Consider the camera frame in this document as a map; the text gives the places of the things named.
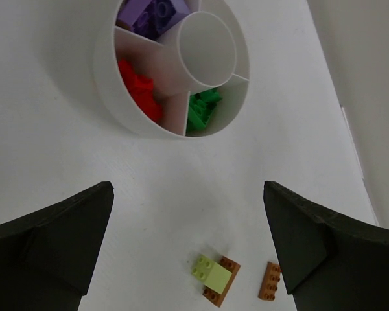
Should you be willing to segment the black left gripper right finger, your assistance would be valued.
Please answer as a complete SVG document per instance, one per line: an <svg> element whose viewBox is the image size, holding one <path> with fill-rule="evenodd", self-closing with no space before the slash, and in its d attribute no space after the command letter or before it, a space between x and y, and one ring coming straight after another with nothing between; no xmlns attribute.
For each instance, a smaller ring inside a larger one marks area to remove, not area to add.
<svg viewBox="0 0 389 311"><path fill-rule="evenodd" d="M263 201L297 310L389 310L389 229L314 203L275 181L265 182Z"/></svg>

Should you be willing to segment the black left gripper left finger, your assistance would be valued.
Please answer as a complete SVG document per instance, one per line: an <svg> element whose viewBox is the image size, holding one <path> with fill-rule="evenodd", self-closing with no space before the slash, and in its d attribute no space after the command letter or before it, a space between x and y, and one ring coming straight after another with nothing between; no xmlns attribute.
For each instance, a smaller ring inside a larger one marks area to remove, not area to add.
<svg viewBox="0 0 389 311"><path fill-rule="evenodd" d="M103 181L0 224L0 310L78 310L112 207Z"/></svg>

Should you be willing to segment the orange lego brick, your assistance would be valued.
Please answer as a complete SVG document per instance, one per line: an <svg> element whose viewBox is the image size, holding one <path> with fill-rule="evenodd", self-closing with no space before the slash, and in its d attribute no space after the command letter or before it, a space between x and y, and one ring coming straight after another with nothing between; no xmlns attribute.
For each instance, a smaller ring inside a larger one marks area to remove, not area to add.
<svg viewBox="0 0 389 311"><path fill-rule="evenodd" d="M264 301L273 301L276 297L278 284L281 280L281 267L279 264L268 262L258 298Z"/></svg>

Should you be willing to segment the red lego brick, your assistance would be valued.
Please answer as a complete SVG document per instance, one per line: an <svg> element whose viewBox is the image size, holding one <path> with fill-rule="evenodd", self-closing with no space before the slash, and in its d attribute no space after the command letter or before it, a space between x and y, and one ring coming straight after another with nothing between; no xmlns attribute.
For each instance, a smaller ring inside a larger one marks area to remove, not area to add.
<svg viewBox="0 0 389 311"><path fill-rule="evenodd" d="M159 123L163 117L163 108L154 99L153 80L137 74L131 63L124 59L119 60L117 65L121 78L134 102L149 119Z"/></svg>

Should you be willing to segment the green square lego brick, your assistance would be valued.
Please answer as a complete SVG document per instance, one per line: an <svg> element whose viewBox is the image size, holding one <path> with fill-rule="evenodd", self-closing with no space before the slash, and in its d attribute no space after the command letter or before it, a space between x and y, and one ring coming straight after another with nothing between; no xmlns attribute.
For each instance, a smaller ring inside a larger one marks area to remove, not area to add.
<svg viewBox="0 0 389 311"><path fill-rule="evenodd" d="M189 97L186 134L204 130L217 104L222 100L218 88L209 89Z"/></svg>

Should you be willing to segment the purple arched lego piece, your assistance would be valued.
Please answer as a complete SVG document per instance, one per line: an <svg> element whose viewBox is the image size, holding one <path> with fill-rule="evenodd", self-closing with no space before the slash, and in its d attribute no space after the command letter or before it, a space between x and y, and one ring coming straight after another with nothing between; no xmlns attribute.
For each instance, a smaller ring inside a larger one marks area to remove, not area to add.
<svg viewBox="0 0 389 311"><path fill-rule="evenodd" d="M116 25L150 40L157 40L191 13L181 0L124 1Z"/></svg>

